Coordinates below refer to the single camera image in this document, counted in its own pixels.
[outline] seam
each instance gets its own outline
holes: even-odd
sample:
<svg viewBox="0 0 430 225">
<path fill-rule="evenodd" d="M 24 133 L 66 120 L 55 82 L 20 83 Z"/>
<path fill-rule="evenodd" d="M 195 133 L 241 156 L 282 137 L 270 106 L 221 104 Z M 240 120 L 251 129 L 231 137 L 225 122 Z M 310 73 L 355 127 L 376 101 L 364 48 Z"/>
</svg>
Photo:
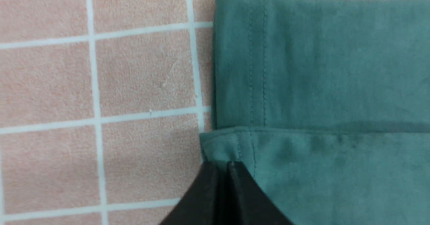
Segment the seam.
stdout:
<svg viewBox="0 0 430 225">
<path fill-rule="evenodd" d="M 203 145 L 206 142 L 212 141 L 216 138 L 232 135 L 235 133 L 246 133 L 249 132 L 249 130 L 236 130 L 232 131 L 231 133 L 223 133 L 219 134 L 217 136 L 213 136 L 207 140 L 204 141 Z M 308 135 L 371 135 L 371 134 L 427 134 L 430 135 L 429 132 L 348 132 L 348 131 L 329 131 L 329 130 L 252 130 L 254 133 L 286 133 L 286 134 L 308 134 Z"/>
<path fill-rule="evenodd" d="M 251 128 L 249 128 L 249 136 L 251 138 L 251 147 L 252 147 L 252 158 L 254 159 L 254 171 L 252 177 L 255 179 L 255 167 L 257 167 L 257 161 L 255 159 L 255 146 L 254 146 L 254 138 L 252 136 Z"/>
<path fill-rule="evenodd" d="M 252 117 L 252 6 L 249 4 L 249 122 L 253 126 L 254 119 Z"/>
<path fill-rule="evenodd" d="M 239 142 L 239 134 L 236 133 L 235 136 L 236 136 L 236 150 L 238 152 L 239 161 L 242 161 L 242 152 L 241 152 L 241 146 Z"/>
<path fill-rule="evenodd" d="M 263 127 L 267 126 L 267 116 L 266 116 L 266 49 L 267 49 L 267 8 L 266 8 L 266 0 L 263 0 Z"/>
<path fill-rule="evenodd" d="M 250 107 L 249 107 L 249 121 L 251 123 L 251 127 L 254 125 L 254 118 L 252 116 L 252 5 L 249 3 L 249 98 L 250 98 Z M 254 147 L 254 138 L 252 136 L 252 132 L 249 132 L 249 139 L 251 141 L 252 150 L 254 153 L 254 172 L 253 177 L 255 177 L 255 147 Z"/>
</svg>

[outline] grid line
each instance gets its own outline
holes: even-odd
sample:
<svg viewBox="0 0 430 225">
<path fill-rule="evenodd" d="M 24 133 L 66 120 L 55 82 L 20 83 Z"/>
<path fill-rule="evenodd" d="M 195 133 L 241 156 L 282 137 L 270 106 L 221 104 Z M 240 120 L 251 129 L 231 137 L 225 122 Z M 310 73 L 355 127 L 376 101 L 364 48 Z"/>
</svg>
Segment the grid line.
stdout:
<svg viewBox="0 0 430 225">
<path fill-rule="evenodd" d="M 203 109 L 203 112 L 211 111 L 210 106 L 205 106 L 202 109 Z M 143 120 L 143 119 L 150 119 L 150 118 L 162 118 L 162 117 L 171 117 L 171 116 L 178 116 L 178 115 L 185 115 L 185 114 L 197 114 L 197 112 L 198 112 L 198 109 L 196 107 L 142 112 L 142 113 L 135 113 L 135 114 L 128 114 L 128 115 L 101 117 L 101 123 L 111 124 L 111 123 Z M 82 126 L 89 126 L 89 125 L 95 125 L 95 118 L 0 128 L 0 135 L 10 134 L 10 133 L 25 133 L 25 132 L 34 132 L 34 131 L 55 130 L 55 129 L 62 129 L 62 128 L 70 128 L 70 127 L 82 127 Z"/>
<path fill-rule="evenodd" d="M 21 220 L 28 220 L 28 219 L 52 218 L 52 217 L 70 216 L 70 215 L 79 215 L 79 214 L 100 213 L 103 210 L 111 212 L 111 211 L 121 211 L 121 210 L 167 207 L 167 206 L 176 205 L 179 202 L 179 200 L 180 198 L 160 199 L 160 200 L 152 200 L 152 201 L 145 201 L 145 202 L 110 204 L 110 205 L 106 205 L 106 207 L 90 206 L 90 207 L 67 208 L 67 209 L 58 209 L 58 210 L 41 211 L 41 212 L 6 214 L 3 217 L 3 220 L 5 222 L 11 222 L 11 221 L 21 221 Z"/>
<path fill-rule="evenodd" d="M 191 62 L 192 62 L 192 76 L 194 79 L 195 89 L 195 101 L 197 106 L 197 120 L 199 125 L 199 132 L 203 133 L 205 130 L 205 122 L 203 117 L 203 101 L 202 101 L 202 90 L 200 85 L 200 71 L 199 71 L 199 60 L 197 53 L 197 40 L 196 40 L 196 28 L 194 23 L 194 8 L 192 7 L 192 0 L 186 0 L 187 3 L 187 16 L 189 23 L 189 47 L 191 50 Z"/>
<path fill-rule="evenodd" d="M 149 27 L 138 28 L 138 29 L 128 29 L 128 30 L 122 30 L 122 31 L 94 34 L 94 37 L 95 37 L 95 40 L 105 40 L 110 38 L 119 38 L 119 37 L 133 36 L 133 35 L 139 35 L 139 34 L 188 29 L 189 25 L 190 23 L 178 23 L 178 24 L 162 25 L 162 26 L 149 26 Z M 211 28 L 212 22 L 196 22 L 192 24 L 192 27 Z M 89 35 L 80 35 L 80 36 L 72 36 L 72 37 L 27 40 L 27 41 L 12 42 L 12 43 L 0 43 L 0 49 L 17 49 L 17 48 L 26 48 L 26 47 L 66 44 L 66 43 L 88 42 L 88 41 L 89 41 Z"/>
<path fill-rule="evenodd" d="M 94 105 L 95 143 L 97 149 L 97 174 L 98 190 L 100 192 L 101 225 L 109 225 L 107 215 L 108 213 L 106 210 L 106 178 L 104 177 L 103 136 L 101 130 L 100 93 L 98 90 L 97 56 L 95 52 L 94 12 L 92 0 L 86 0 L 86 11 L 88 16 L 89 61 L 91 64 L 91 87 Z"/>
</svg>

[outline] green t-shirt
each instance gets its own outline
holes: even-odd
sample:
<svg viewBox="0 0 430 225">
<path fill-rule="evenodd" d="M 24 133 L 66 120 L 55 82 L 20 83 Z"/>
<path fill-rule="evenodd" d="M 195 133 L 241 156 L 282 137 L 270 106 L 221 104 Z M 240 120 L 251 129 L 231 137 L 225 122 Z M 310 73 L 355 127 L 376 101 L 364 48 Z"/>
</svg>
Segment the green t-shirt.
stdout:
<svg viewBox="0 0 430 225">
<path fill-rule="evenodd" d="M 430 224 L 430 0 L 215 0 L 205 161 L 296 225 Z"/>
</svg>

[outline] folded fabric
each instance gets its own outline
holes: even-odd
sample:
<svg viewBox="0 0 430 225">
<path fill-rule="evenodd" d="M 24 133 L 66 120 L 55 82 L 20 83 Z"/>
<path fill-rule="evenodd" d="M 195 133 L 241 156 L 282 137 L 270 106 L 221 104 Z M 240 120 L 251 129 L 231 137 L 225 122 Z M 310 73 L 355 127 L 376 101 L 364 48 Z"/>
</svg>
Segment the folded fabric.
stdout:
<svg viewBox="0 0 430 225">
<path fill-rule="evenodd" d="M 296 225 L 430 224 L 430 0 L 215 0 L 214 132 Z"/>
</svg>

